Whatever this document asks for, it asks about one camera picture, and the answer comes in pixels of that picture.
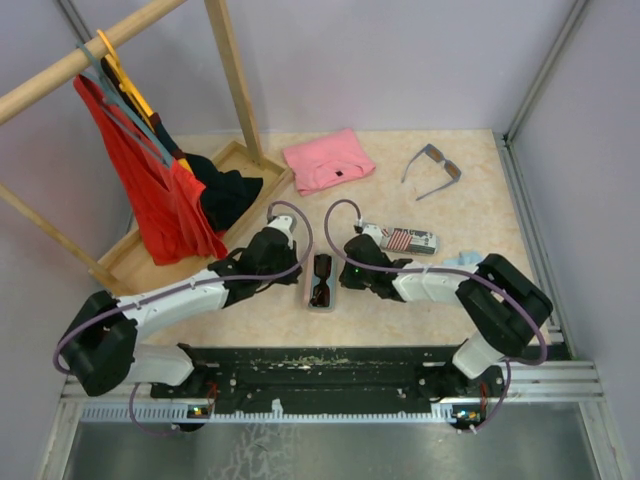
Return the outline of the tortoiseshell brown sunglasses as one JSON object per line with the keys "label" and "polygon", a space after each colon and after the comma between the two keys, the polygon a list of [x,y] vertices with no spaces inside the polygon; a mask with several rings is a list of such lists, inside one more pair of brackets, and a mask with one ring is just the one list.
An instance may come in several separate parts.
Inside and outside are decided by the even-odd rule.
{"label": "tortoiseshell brown sunglasses", "polygon": [[327,309],[331,306],[333,257],[321,253],[314,256],[313,285],[309,306],[315,309]]}

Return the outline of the pink glasses case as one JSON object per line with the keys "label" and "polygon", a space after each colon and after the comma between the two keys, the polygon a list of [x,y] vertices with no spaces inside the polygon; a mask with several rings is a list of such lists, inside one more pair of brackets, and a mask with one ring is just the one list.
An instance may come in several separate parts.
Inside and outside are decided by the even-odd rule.
{"label": "pink glasses case", "polygon": [[313,313],[332,312],[337,301],[337,257],[313,244],[303,273],[302,306]]}

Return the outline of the flag newspaper print glasses case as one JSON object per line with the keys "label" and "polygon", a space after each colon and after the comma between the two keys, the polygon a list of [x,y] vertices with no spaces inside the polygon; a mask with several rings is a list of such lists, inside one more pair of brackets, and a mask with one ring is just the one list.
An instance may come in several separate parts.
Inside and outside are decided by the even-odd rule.
{"label": "flag newspaper print glasses case", "polygon": [[435,255],[439,238],[432,232],[389,227],[382,230],[381,248],[396,253]]}

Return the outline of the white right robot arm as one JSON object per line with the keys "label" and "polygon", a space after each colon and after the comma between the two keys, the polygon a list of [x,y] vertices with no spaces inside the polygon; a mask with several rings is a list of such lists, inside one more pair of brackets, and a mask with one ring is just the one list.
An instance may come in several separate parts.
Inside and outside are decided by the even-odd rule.
{"label": "white right robot arm", "polygon": [[540,327],[553,312],[549,297],[505,257],[491,253],[465,266],[425,265],[391,260],[374,239],[359,234],[344,246],[346,263],[340,284],[369,290],[396,302],[429,301],[459,307],[476,327],[454,353],[448,387],[470,395],[482,374],[496,362],[522,355],[532,339],[543,341]]}

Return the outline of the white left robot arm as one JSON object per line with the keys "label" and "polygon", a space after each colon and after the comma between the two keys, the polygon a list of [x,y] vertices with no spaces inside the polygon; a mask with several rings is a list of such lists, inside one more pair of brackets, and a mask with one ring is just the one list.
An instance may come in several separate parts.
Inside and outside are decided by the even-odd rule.
{"label": "white left robot arm", "polygon": [[74,376],[90,397],[143,383],[174,386],[189,397],[201,394],[208,373],[187,346],[152,346],[145,339],[250,299],[272,284],[296,283],[302,268],[294,223],[289,215],[272,218],[247,247],[181,282],[130,296],[91,295],[56,347],[55,368]]}

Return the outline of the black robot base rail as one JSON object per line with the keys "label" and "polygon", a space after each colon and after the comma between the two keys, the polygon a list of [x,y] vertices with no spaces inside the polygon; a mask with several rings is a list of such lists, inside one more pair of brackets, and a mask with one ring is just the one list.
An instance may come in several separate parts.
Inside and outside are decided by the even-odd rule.
{"label": "black robot base rail", "polygon": [[423,420],[462,430],[481,425],[505,397],[509,371],[469,379],[451,347],[189,348],[195,369],[178,386],[155,381],[151,396],[204,401],[189,415],[280,416],[312,421]]}

